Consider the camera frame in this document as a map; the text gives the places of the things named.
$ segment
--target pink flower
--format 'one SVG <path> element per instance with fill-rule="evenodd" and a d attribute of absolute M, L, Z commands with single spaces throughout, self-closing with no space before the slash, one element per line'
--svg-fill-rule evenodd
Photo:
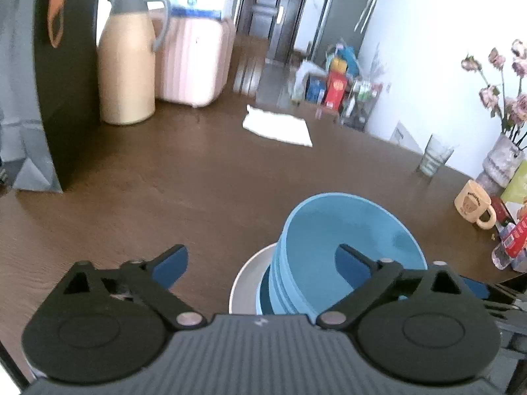
<path fill-rule="evenodd" d="M 516 98 L 505 98 L 505 113 L 510 114 L 511 120 L 515 124 L 520 125 L 522 120 L 517 114 L 517 105 L 518 101 Z"/>
<path fill-rule="evenodd" d="M 505 65 L 505 57 L 497 52 L 496 47 L 492 49 L 490 55 L 488 55 L 488 61 L 497 70 L 503 70 L 503 65 Z"/>
<path fill-rule="evenodd" d="M 498 105 L 497 97 L 500 94 L 500 91 L 496 86 L 489 86 L 487 88 L 480 90 L 480 99 L 485 108 L 493 110 L 494 107 Z"/>
<path fill-rule="evenodd" d="M 512 69 L 516 75 L 523 78 L 527 74 L 527 59 L 514 58 Z"/>
<path fill-rule="evenodd" d="M 511 51 L 518 58 L 527 58 L 527 47 L 525 47 L 523 43 L 518 39 L 512 42 Z"/>
<path fill-rule="evenodd" d="M 527 120 L 527 93 L 518 95 L 516 107 L 513 110 L 514 114 L 520 121 Z"/>
<path fill-rule="evenodd" d="M 465 71 L 479 71 L 481 70 L 481 64 L 475 60 L 473 56 L 467 55 L 466 58 L 461 61 L 461 68 Z"/>

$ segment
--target coffee mug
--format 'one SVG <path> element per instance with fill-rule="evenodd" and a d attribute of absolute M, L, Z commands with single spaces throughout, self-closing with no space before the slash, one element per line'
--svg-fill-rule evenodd
<path fill-rule="evenodd" d="M 454 205 L 465 220 L 469 223 L 476 223 L 484 230 L 496 224 L 496 212 L 491 206 L 491 198 L 483 187 L 472 179 L 465 184 L 461 193 L 454 200 Z M 491 215 L 486 222 L 480 220 L 485 211 Z"/>

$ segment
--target white plate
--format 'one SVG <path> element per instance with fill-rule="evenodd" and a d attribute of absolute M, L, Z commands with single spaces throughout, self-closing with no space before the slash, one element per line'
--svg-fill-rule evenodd
<path fill-rule="evenodd" d="M 271 264 L 276 243 L 253 255 L 238 272 L 229 297 L 229 313 L 256 315 L 256 291 Z"/>

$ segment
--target black shopping bag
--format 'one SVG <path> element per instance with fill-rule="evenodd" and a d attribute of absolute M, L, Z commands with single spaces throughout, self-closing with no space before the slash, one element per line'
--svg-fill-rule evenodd
<path fill-rule="evenodd" d="M 60 2 L 0 0 L 0 158 L 17 189 L 61 192 L 99 121 L 98 0 Z"/>

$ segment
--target bag handle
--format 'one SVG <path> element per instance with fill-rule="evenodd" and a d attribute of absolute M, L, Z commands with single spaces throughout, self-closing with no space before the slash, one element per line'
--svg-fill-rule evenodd
<path fill-rule="evenodd" d="M 62 34 L 64 34 L 64 1 L 65 0 L 49 0 L 47 6 L 47 35 L 51 45 L 56 49 L 61 43 Z M 55 19 L 59 17 L 59 30 L 57 34 L 53 31 L 53 24 Z"/>

